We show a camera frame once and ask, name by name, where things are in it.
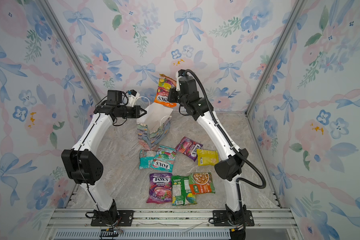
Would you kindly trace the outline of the floral paper gift bag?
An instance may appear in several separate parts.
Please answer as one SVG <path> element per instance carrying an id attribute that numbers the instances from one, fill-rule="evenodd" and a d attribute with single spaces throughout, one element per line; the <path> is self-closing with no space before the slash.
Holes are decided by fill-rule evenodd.
<path id="1" fill-rule="evenodd" d="M 145 150 L 154 150 L 170 131 L 173 109 L 152 103 L 145 111 L 147 113 L 137 119 L 138 141 Z"/>

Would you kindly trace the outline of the orange Fox's candy bag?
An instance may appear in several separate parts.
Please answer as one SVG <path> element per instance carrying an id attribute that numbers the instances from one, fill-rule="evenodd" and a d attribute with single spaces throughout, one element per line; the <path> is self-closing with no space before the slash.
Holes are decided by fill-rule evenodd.
<path id="1" fill-rule="evenodd" d="M 176 107 L 177 105 L 176 103 L 170 103 L 168 101 L 170 89 L 176 88 L 176 84 L 177 84 L 176 81 L 173 80 L 172 78 L 164 74 L 160 74 L 158 89 L 154 102 L 168 108 Z"/>

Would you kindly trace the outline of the teal snack packet back side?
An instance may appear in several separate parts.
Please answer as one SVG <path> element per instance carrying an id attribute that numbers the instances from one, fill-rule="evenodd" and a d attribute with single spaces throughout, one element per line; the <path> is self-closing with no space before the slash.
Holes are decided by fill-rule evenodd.
<path id="1" fill-rule="evenodd" d="M 156 156 L 156 151 L 141 150 L 139 169 L 149 169 Z"/>

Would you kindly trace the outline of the teal Fox's mint candy bag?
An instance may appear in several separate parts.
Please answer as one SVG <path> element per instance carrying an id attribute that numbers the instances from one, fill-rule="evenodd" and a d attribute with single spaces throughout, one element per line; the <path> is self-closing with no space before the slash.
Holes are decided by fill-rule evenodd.
<path id="1" fill-rule="evenodd" d="M 173 148 L 159 145 L 156 155 L 151 163 L 151 168 L 168 173 L 173 172 L 177 151 Z"/>

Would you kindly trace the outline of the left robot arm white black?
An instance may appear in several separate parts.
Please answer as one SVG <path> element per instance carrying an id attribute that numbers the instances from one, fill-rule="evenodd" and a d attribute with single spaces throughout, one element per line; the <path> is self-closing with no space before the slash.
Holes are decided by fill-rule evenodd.
<path id="1" fill-rule="evenodd" d="M 120 221 L 115 200 L 102 181 L 104 166 L 97 158 L 97 150 L 106 131 L 117 118 L 138 119 L 147 114 L 140 106 L 99 105 L 84 135 L 70 149 L 61 154 L 68 177 L 80 185 L 95 203 L 95 209 L 86 213 L 92 224 L 114 227 Z"/>

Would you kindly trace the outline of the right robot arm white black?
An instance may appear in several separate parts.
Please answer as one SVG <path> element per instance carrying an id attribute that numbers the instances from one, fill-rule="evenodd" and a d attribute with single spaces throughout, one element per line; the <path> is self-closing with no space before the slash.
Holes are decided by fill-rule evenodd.
<path id="1" fill-rule="evenodd" d="M 207 132 L 221 157 L 221 161 L 215 165 L 215 171 L 224 181 L 227 197 L 226 217 L 215 217 L 213 224 L 250 226 L 250 212 L 243 202 L 241 183 L 264 189 L 267 186 L 264 175 L 248 160 L 248 151 L 241 149 L 227 134 L 198 77 L 192 76 L 190 72 L 177 77 L 176 87 L 171 88 L 169 92 L 169 102 L 185 108 L 187 114 Z M 258 175 L 261 180 L 259 184 L 242 177 L 244 165 L 248 165 Z"/>

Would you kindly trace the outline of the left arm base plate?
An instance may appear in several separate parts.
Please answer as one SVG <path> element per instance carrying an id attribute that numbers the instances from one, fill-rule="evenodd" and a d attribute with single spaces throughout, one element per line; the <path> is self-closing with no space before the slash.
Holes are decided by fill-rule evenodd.
<path id="1" fill-rule="evenodd" d="M 87 212 L 86 216 L 91 219 L 92 227 L 130 227 L 134 219 L 133 210 L 121 210 L 114 213 L 93 211 Z"/>

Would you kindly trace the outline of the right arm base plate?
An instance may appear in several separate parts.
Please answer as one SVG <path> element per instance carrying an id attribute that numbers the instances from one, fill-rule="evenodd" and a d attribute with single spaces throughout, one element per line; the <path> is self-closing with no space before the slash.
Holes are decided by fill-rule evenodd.
<path id="1" fill-rule="evenodd" d="M 215 227 L 235 227 L 242 226 L 253 227 L 255 225 L 252 212 L 244 210 L 232 212 L 230 210 L 214 210 L 213 216 L 209 219 L 209 223 Z"/>

